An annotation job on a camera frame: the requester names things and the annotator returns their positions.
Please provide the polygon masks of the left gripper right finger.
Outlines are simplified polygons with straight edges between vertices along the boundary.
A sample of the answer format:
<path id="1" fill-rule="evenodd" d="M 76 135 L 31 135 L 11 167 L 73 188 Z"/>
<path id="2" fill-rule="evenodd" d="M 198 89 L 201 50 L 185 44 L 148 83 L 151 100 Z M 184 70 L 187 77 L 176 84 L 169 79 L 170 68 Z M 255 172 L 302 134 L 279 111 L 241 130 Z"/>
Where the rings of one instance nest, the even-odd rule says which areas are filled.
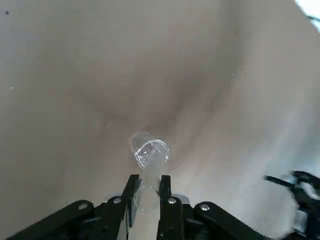
<path id="1" fill-rule="evenodd" d="M 163 175 L 159 186 L 158 240 L 268 240 L 213 202 L 192 207 L 171 191 L 171 177 Z"/>

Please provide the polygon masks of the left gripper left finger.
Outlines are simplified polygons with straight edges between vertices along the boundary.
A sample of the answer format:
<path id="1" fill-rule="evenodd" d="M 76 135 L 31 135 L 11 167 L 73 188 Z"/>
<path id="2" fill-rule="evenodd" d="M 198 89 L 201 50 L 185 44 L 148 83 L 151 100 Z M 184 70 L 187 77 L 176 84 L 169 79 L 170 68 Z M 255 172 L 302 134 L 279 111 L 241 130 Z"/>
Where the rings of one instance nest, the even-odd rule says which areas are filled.
<path id="1" fill-rule="evenodd" d="M 77 200 L 20 230 L 9 240 L 127 240 L 133 224 L 133 196 L 138 174 L 129 176 L 123 192 L 94 206 Z"/>

